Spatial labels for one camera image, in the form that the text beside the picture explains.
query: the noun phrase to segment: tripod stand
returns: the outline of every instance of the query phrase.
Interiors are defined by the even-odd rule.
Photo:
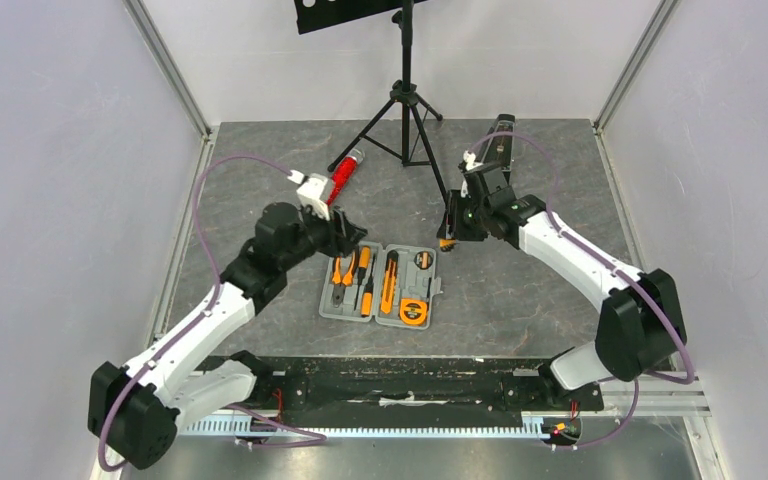
[[[428,134],[425,132],[422,118],[419,116],[419,109],[417,105],[422,105],[428,110],[428,113],[434,115],[437,121],[443,120],[443,115],[440,115],[434,108],[425,101],[422,96],[416,93],[416,85],[410,83],[411,74],[411,48],[413,46],[413,0],[403,0],[402,9],[393,15],[393,23],[399,25],[402,29],[402,79],[396,80],[393,84],[393,89],[390,91],[390,100],[384,104],[384,107],[370,120],[363,130],[352,140],[349,146],[343,150],[336,160],[328,166],[328,171],[333,172],[337,168],[337,165],[345,158],[346,155],[357,145],[361,140],[368,140],[373,145],[381,148],[385,152],[393,155],[394,157],[402,161],[403,167],[416,167],[423,165],[431,165],[431,170],[434,171],[434,178],[437,181],[437,186],[440,188],[440,194],[443,196],[443,202],[446,202],[446,185],[443,182],[443,177],[440,175],[440,168],[437,166],[437,161],[434,159],[434,152],[431,150],[431,143],[428,141]],[[382,144],[381,142],[369,137],[367,134],[372,127],[381,120],[390,108],[396,103],[402,104],[402,153],[399,154],[390,147]],[[416,128],[419,131],[419,136],[422,139],[422,144],[425,147],[425,152],[428,154],[427,162],[413,162],[411,161],[413,155],[410,152],[410,119],[413,116],[414,122],[416,122]]]

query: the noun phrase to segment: gray tool case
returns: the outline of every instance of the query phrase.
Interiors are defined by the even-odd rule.
[[[363,279],[363,285],[357,285],[358,277],[355,271],[352,285],[347,286],[342,299],[338,300],[338,305],[334,305],[332,296],[336,285],[332,282],[334,277],[333,260],[328,262],[328,269],[325,275],[325,284],[322,287],[322,298],[319,301],[319,314],[325,318],[336,318],[338,320],[349,320],[353,322],[369,322],[373,318],[381,325],[388,327],[401,327],[412,330],[425,330],[431,324],[431,313],[433,298],[442,293],[440,290],[440,279],[436,277],[437,272],[437,252],[430,248],[408,247],[405,245],[390,245],[386,249],[380,243],[360,242],[358,244],[358,255],[363,247],[369,247],[370,259],[369,266],[373,268],[367,272]],[[384,287],[384,277],[387,271],[387,256],[391,252],[398,254],[398,267],[396,273],[396,282],[392,289],[393,302],[390,313],[381,311],[382,289]],[[345,274],[351,262],[351,256],[342,258],[341,275]],[[372,288],[372,307],[368,316],[361,314],[363,306],[363,290],[367,283],[373,282]],[[358,302],[355,308],[355,297]],[[406,300],[406,306],[409,306],[409,300],[418,300],[417,303],[426,305],[425,321],[421,325],[409,325],[400,318],[399,311],[402,299]]]

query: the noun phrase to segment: tool kit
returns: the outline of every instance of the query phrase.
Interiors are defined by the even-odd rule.
[[[329,262],[319,314],[425,330],[432,299],[442,293],[436,260],[430,248],[360,242],[349,257]]]

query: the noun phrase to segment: white cable tray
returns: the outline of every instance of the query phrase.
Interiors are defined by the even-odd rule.
[[[330,438],[530,438],[546,439],[541,433],[543,418],[524,417],[522,427],[470,428],[307,428]],[[251,417],[243,414],[208,415],[180,432],[185,436],[298,437],[283,430],[252,431]]]

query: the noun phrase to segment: black tripod leg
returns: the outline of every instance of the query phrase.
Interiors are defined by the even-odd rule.
[[[419,103],[421,103],[423,107],[425,107],[426,109],[428,109],[429,112],[431,112],[431,115],[434,115],[434,118],[436,118],[438,122],[443,121],[443,115],[440,115],[439,113],[437,113],[437,110],[434,110],[434,107],[432,107],[430,103],[426,102],[425,99],[422,98],[422,95],[417,93],[416,98],[419,99]]]
[[[410,107],[402,104],[402,165],[410,161]]]
[[[440,187],[440,195],[443,196],[443,205],[446,204],[446,184],[443,182],[443,176],[440,175],[440,168],[437,167],[437,160],[434,159],[434,152],[431,150],[431,142],[428,141],[428,135],[425,133],[425,127],[422,126],[422,118],[419,116],[419,109],[416,105],[410,107],[413,112],[413,119],[416,121],[416,128],[419,129],[419,136],[422,137],[422,145],[425,147],[425,153],[428,154],[428,161],[431,163],[431,170],[434,171],[434,178],[437,180],[437,186]]]
[[[384,107],[374,117],[372,117],[372,120],[370,120],[369,123],[367,123],[366,126],[363,127],[363,130],[361,130],[360,133],[357,134],[355,139],[352,140],[352,143],[350,143],[349,146],[346,147],[345,150],[343,150],[343,153],[341,153],[336,160],[331,162],[331,165],[328,165],[329,172],[333,172],[337,168],[337,165],[339,165],[340,162],[342,162],[343,159],[346,158],[346,155],[348,155],[349,152],[351,152],[352,149],[355,148],[355,145],[357,145],[361,141],[361,139],[367,133],[369,133],[370,130],[372,130],[372,127],[374,127],[375,124],[378,123],[378,120],[381,120],[381,117],[383,117],[387,113],[387,110],[390,110],[390,107],[392,107],[394,103],[396,103],[396,101],[392,99],[387,101]]]

